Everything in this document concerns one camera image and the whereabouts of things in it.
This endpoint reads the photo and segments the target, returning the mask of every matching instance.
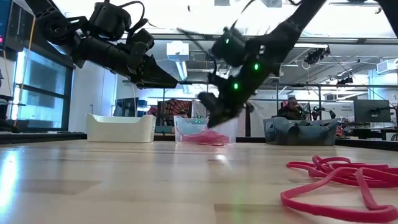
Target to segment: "white plastic bin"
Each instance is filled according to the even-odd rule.
[[[175,142],[197,143],[196,141],[192,141],[192,138],[190,137],[198,137],[201,134],[206,135],[205,131],[208,131],[207,123],[208,119],[183,118],[181,116],[174,116]],[[225,138],[227,140],[224,142],[225,144],[231,144],[236,142],[237,129],[238,119],[232,119],[231,121],[211,128],[210,131],[214,131],[222,138]]]
[[[86,114],[87,140],[90,142],[152,142],[156,117],[109,117]]]

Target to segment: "box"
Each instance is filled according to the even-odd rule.
[[[109,117],[86,114],[87,140],[90,142],[152,142],[156,117]]]
[[[175,141],[181,143],[224,145],[236,142],[238,119],[207,128],[208,119],[174,116]]]

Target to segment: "gray fabric bin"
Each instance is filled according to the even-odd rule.
[[[286,146],[333,146],[338,120],[289,121],[286,118],[264,120],[266,143]]]

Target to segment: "computer monitor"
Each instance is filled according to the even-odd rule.
[[[355,122],[391,122],[390,102],[388,100],[354,100]]]
[[[0,49],[3,49],[6,44],[11,5],[12,0],[0,0]]]

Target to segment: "window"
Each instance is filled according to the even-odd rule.
[[[18,53],[11,119],[22,131],[67,130],[72,69],[32,51],[25,64],[27,55]]]

